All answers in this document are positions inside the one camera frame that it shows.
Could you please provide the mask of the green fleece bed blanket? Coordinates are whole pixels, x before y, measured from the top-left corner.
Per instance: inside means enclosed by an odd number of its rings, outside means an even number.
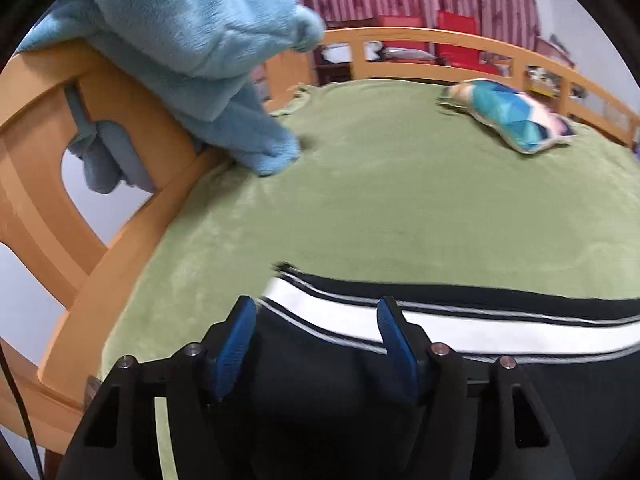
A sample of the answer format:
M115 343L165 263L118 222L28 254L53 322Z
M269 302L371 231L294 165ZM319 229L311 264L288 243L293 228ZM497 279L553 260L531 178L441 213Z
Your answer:
M305 87L278 117L303 141L282 174L202 177L108 336L101 365L169 356L261 294L277 263L351 281L449 284L600 300L639 295L639 164L576 125L523 156L439 86Z

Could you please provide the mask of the colourful geometric pillow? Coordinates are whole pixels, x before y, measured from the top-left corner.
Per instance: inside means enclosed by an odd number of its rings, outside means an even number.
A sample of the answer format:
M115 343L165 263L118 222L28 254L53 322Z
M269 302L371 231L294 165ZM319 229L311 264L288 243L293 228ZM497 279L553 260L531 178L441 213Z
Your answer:
M446 87L438 97L443 106L463 110L491 128L522 155L536 155L574 138L570 124L526 93L491 79L470 79Z

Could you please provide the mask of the wooden bed frame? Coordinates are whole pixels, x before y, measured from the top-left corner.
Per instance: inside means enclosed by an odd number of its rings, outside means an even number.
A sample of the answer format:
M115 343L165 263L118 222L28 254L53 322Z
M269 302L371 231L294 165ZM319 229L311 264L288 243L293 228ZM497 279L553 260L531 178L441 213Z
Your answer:
M509 77L435 64L369 62L367 40L415 41L487 51L509 59ZM457 82L489 77L529 90L526 66L560 78L554 107L634 147L639 113L572 68L506 42L451 30L358 27L329 30L322 44L352 49L352 78ZM61 177L67 145L76 133L65 88L80 90L89 119L111 119L130 132L157 193L108 244L68 196ZM626 116L626 126L570 97L584 88ZM160 100L84 40L14 55L1 73L1 243L65 309L41 365L4 339L1 349L20 388L34 443L64 455L80 422L86 379L95 375L102 348L142 269L198 179L230 160L210 148L195 154L188 133Z

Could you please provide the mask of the black pants with white stripe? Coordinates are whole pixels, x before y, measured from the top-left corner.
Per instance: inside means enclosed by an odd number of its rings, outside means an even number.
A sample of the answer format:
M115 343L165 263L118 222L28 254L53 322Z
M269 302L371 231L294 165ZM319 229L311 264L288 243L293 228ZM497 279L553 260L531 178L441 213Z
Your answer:
M639 304L282 264L168 415L183 479L634 479Z

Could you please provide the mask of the light blue plush blanket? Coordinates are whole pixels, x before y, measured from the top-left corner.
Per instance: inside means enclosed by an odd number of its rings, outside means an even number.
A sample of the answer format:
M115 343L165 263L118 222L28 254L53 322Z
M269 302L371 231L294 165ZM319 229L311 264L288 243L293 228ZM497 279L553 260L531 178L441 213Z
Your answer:
M56 0L20 50L84 40L155 94L196 145L265 177L300 147L265 112L250 74L281 52L314 49L323 34L297 0Z

